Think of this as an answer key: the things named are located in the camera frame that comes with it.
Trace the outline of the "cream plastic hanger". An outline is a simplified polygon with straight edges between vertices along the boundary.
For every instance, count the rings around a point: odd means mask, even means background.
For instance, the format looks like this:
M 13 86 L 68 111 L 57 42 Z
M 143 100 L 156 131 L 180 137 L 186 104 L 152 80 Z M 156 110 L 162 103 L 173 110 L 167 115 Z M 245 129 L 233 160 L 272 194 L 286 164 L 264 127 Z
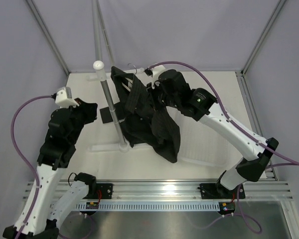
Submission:
M 130 92 L 133 87 L 134 77 L 136 75 L 142 74 L 145 69 L 143 67 L 137 68 L 132 63 L 128 63 L 127 66 L 129 67 L 129 71 L 127 73 L 131 74 L 131 76 L 125 77 L 123 80 L 121 80 L 121 84 L 125 88 L 126 91 Z

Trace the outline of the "black pinstriped shirt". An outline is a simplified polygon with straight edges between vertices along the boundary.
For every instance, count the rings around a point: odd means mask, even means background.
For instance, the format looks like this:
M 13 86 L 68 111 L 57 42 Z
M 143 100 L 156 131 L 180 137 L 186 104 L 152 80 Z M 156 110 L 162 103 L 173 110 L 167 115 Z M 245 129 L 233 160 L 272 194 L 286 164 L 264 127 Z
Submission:
M 137 76 L 131 91 L 125 90 L 121 80 L 130 76 L 115 66 L 111 68 L 111 79 L 119 97 L 114 106 L 125 139 L 131 147 L 146 143 L 158 155 L 176 163 L 181 141 L 179 126 L 166 108 L 153 108 L 147 88 Z

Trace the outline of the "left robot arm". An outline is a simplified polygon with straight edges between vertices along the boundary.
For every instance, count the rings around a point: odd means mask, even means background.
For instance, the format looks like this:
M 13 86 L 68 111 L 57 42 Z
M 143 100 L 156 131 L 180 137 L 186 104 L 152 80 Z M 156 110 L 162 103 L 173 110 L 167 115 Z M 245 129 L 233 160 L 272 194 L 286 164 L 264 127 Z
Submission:
M 6 239 L 56 239 L 59 229 L 74 207 L 86 196 L 97 194 L 96 178 L 79 173 L 68 191 L 55 203 L 55 190 L 76 151 L 75 144 L 83 127 L 97 118 L 96 103 L 80 98 L 69 107 L 51 114 L 37 167 L 31 168 L 35 181 L 21 215 L 5 228 Z

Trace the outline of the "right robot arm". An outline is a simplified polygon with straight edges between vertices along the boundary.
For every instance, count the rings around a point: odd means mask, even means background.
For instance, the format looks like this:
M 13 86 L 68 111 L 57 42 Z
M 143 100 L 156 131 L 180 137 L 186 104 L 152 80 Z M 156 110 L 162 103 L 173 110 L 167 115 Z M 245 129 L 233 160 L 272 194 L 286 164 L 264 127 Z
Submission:
M 240 184 L 260 179 L 279 145 L 275 138 L 266 139 L 235 122 L 214 94 L 203 88 L 191 89 L 184 76 L 174 69 L 155 67 L 149 92 L 156 107 L 177 109 L 220 134 L 242 154 L 242 159 L 216 181 L 214 197 L 230 198 L 239 192 Z

